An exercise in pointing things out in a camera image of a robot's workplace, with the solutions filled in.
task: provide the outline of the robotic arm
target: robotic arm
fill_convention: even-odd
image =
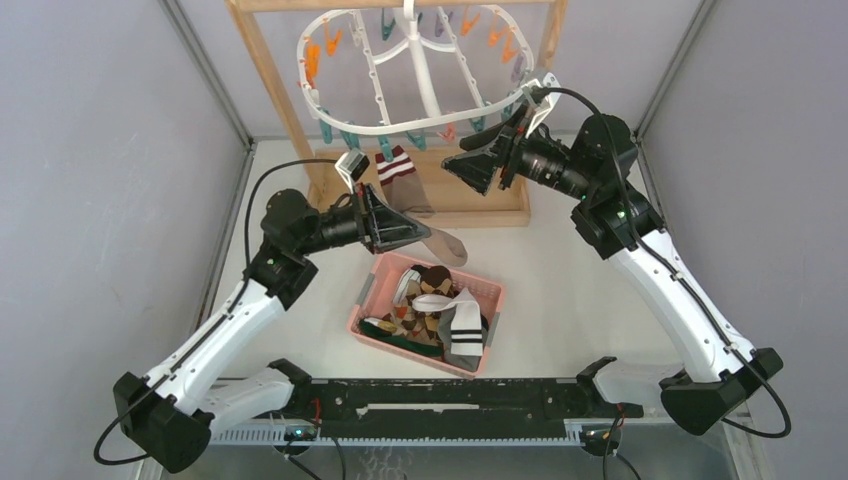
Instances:
[[[220,310],[142,378],[128,372],[115,384],[124,434],[168,471],[191,465],[216,434],[301,400],[293,392],[309,376],[285,360],[227,387],[210,388],[236,354],[310,284],[318,269],[307,255],[356,242],[382,253],[430,235],[423,224],[386,206],[373,187],[353,183],[367,164],[358,150],[340,159],[337,169],[343,168],[352,193],[347,204],[323,213],[297,190],[274,194],[261,222],[262,246]],[[95,448],[96,457],[109,430]]]
[[[638,152],[627,125],[586,100],[595,115],[568,148],[540,123],[550,108],[536,106],[551,93],[585,100],[560,88],[525,89],[527,101],[510,119],[464,138],[466,153],[442,167],[482,195],[500,169],[500,189],[521,175],[579,200],[571,213],[578,233],[636,287],[683,360],[648,367],[605,357],[581,376],[610,403],[659,407],[659,400],[678,425],[701,435],[760,386],[770,390],[765,380],[783,362],[731,326],[681,260],[660,216],[626,181]]]

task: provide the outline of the brown sock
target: brown sock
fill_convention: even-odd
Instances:
[[[392,149],[394,159],[386,161],[382,153],[376,155],[377,174],[380,186],[389,206],[412,218],[427,218],[433,215],[433,207],[427,200],[421,178],[409,155],[398,145]],[[431,235],[423,240],[424,245],[442,263],[461,267],[468,261],[468,252],[462,242],[437,228],[430,227]]]

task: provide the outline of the table surface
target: table surface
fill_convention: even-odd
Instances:
[[[268,168],[296,159],[291,143],[260,142],[248,192]],[[638,169],[631,181],[641,185]],[[282,188],[303,189],[302,167],[284,169],[260,187],[250,219],[251,252],[261,241],[266,199]],[[465,244],[463,271],[506,287],[506,299],[483,377],[573,377],[605,355],[641,364],[680,362],[671,341],[636,290],[585,244],[569,218],[576,201],[530,185],[532,218],[523,228],[448,230]],[[219,305],[244,268],[243,202],[218,288]],[[422,245],[400,253],[438,260]],[[287,358],[314,378],[446,378],[450,374],[363,345],[347,319],[375,258],[349,245],[310,257],[319,272],[282,318],[242,350],[224,377],[247,377]]]

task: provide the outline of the pink laundry basket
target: pink laundry basket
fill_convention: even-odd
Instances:
[[[377,262],[374,263],[374,268],[368,274],[368,279],[365,280],[365,285],[362,287],[359,299],[353,307],[353,312],[350,314],[350,319],[347,322],[348,331],[354,338],[366,345],[409,358],[433,368],[438,368],[444,372],[469,379],[480,375],[486,367],[492,339],[495,336],[495,329],[498,326],[498,317],[503,307],[505,289],[500,283],[475,277],[474,275],[469,275],[452,268],[448,269],[451,272],[451,279],[454,285],[460,291],[463,288],[469,289],[474,295],[474,298],[477,299],[477,303],[480,304],[480,313],[489,320],[489,334],[486,337],[486,345],[483,347],[483,356],[480,358],[480,364],[474,372],[455,367],[437,358],[418,355],[360,333],[359,320],[366,317],[382,318],[385,314],[391,312],[393,307],[392,297],[397,289],[398,282],[400,282],[401,275],[409,267],[416,264],[424,265],[425,267],[433,266],[432,263],[423,262],[397,253],[385,253],[377,257]]]

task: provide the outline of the gray floor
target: gray floor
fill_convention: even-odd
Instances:
[[[674,425],[628,425],[621,453],[643,479],[737,480],[721,429],[694,437]],[[349,480],[600,479],[601,460],[574,447],[344,448]],[[298,459],[324,480],[341,478],[334,448]],[[635,477],[609,459],[610,480]],[[174,480],[308,479],[266,447],[210,447]]]

